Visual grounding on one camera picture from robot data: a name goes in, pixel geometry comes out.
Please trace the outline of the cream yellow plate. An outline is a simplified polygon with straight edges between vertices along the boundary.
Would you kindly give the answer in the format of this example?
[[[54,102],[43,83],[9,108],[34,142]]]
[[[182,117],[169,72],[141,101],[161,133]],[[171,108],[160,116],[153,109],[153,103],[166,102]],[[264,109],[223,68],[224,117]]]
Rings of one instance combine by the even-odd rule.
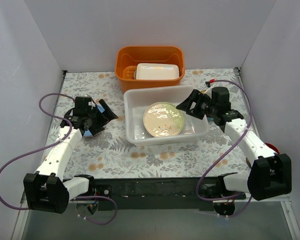
[[[185,117],[174,104],[155,102],[145,110],[143,125],[155,138],[176,136],[185,126]]]

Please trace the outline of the blue plate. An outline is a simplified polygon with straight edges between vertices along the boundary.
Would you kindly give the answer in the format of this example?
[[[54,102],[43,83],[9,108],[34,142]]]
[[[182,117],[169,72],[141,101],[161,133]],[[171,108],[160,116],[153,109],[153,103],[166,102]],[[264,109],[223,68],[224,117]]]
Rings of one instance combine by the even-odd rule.
[[[85,130],[83,134],[84,137],[95,136],[96,134],[102,132],[105,129],[108,120],[105,117],[104,113],[105,109],[100,104],[97,104],[93,107],[90,114],[92,125]]]

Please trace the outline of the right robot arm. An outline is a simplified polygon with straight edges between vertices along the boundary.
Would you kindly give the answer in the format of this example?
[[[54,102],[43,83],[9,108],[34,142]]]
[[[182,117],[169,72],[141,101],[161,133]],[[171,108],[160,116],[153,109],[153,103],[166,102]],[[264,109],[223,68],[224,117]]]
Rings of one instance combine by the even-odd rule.
[[[212,117],[213,122],[234,142],[233,147],[239,147],[251,164],[248,176],[236,172],[218,176],[216,192],[220,198],[227,199],[235,192],[248,193],[261,201],[291,193],[290,157],[277,153],[249,130],[243,115],[232,109],[226,87],[213,87],[205,93],[194,89],[176,108],[200,120],[205,116]]]

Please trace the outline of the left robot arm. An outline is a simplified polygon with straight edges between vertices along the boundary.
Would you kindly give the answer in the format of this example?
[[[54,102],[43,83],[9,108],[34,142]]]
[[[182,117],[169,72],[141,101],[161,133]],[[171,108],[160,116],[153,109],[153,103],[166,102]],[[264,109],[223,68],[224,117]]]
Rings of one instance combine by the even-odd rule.
[[[94,177],[83,174],[64,180],[64,172],[85,133],[95,136],[115,119],[117,115],[103,99],[98,102],[90,96],[74,99],[74,107],[62,118],[50,152],[36,171],[26,174],[23,179],[29,209],[62,214],[69,201],[76,197],[91,200],[96,196],[96,187],[92,184]]]

